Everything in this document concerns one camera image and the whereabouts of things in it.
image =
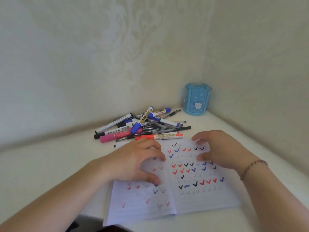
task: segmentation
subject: blue pen holder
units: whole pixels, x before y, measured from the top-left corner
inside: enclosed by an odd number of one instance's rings
[[[211,87],[202,83],[190,83],[186,85],[183,110],[194,116],[202,115],[206,111]]]

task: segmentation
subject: beaded bracelet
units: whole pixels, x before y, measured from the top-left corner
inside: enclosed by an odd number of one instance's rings
[[[268,165],[268,163],[264,160],[257,160],[255,162],[253,162],[252,164],[250,164],[246,169],[245,171],[243,172],[243,174],[241,175],[240,179],[243,180],[243,178],[245,177],[247,171],[249,170],[249,168],[251,168],[252,165],[256,164],[256,163],[265,163],[266,165]]]

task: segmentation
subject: notebook page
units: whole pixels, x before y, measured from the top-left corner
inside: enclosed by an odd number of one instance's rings
[[[116,148],[126,144],[121,142]],[[145,160],[141,170],[156,174],[161,185],[147,182],[114,181],[107,219],[104,226],[136,222],[176,214],[176,206],[167,179],[164,162],[158,158]]]
[[[196,156],[209,151],[191,140],[160,141],[169,163],[168,176],[177,214],[239,206],[240,201],[222,168],[213,162],[197,162]]]

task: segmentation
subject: wall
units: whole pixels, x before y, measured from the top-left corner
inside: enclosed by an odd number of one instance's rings
[[[309,173],[309,1],[216,0],[209,110]]]
[[[0,0],[0,149],[181,105],[214,0]]]

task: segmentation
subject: pink highlighter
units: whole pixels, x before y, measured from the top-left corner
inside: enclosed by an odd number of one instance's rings
[[[137,130],[136,133],[139,134],[141,132],[143,132],[143,129]],[[123,138],[123,137],[129,136],[129,135],[131,135],[130,130],[125,131],[125,132],[121,132],[121,133],[108,134],[108,135],[105,135],[105,136],[101,136],[100,142],[101,143],[110,142],[110,141],[116,140],[118,138]]]

